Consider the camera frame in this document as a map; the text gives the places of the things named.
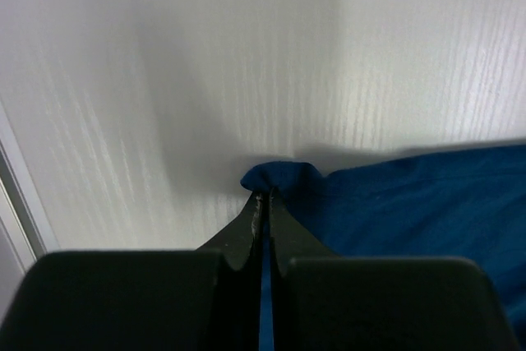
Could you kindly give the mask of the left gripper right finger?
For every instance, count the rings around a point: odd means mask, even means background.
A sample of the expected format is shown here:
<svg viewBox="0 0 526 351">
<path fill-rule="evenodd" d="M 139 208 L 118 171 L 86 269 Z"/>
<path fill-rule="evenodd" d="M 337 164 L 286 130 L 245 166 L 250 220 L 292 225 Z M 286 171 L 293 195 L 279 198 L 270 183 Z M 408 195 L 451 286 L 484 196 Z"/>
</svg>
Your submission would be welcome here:
<svg viewBox="0 0 526 351">
<path fill-rule="evenodd" d="M 274 347 L 295 350 L 299 344 L 300 285 L 293 277 L 297 261 L 332 259 L 334 253 L 291 215 L 277 188 L 269 194 L 268 224 Z"/>
</svg>

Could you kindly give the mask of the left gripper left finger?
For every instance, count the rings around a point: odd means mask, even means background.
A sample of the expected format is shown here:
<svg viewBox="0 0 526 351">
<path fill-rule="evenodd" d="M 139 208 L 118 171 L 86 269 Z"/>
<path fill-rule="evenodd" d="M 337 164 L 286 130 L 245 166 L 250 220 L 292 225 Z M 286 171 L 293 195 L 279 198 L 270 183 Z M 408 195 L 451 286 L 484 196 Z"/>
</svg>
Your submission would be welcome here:
<svg viewBox="0 0 526 351">
<path fill-rule="evenodd" d="M 210 350 L 258 350 L 265 198 L 253 192 L 238 216 L 200 247 L 221 253 Z"/>
</svg>

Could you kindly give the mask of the blue t-shirt with print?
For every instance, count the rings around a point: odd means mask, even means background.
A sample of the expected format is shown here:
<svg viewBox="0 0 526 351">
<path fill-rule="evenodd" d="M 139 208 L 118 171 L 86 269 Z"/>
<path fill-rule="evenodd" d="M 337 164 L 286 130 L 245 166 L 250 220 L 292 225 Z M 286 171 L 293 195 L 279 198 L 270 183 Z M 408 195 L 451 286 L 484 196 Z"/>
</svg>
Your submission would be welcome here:
<svg viewBox="0 0 526 351">
<path fill-rule="evenodd" d="M 241 179 L 342 256 L 462 256 L 489 275 L 525 341 L 525 147 L 442 151 L 321 173 L 272 161 Z"/>
</svg>

